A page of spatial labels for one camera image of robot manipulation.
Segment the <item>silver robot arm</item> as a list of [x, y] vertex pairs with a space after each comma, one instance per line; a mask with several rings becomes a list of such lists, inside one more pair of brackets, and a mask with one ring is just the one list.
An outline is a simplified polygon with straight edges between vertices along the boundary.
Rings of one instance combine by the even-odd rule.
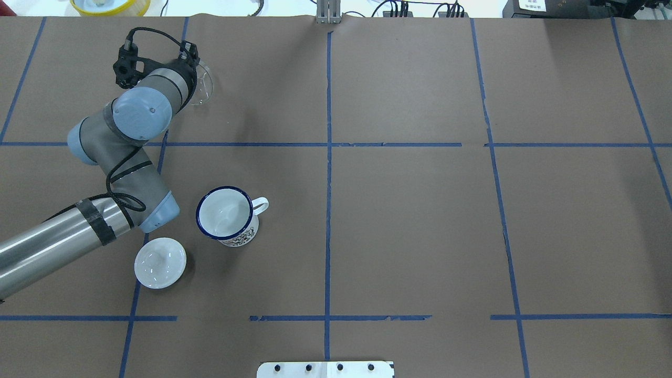
[[[2, 240], [76, 201], [104, 191], [104, 174], [74, 157], [67, 132], [120, 95], [112, 64], [119, 43], [103, 50], [38, 46], [2, 145]], [[121, 315], [134, 296], [133, 261], [143, 235], [132, 230], [2, 303], [3, 315]]]

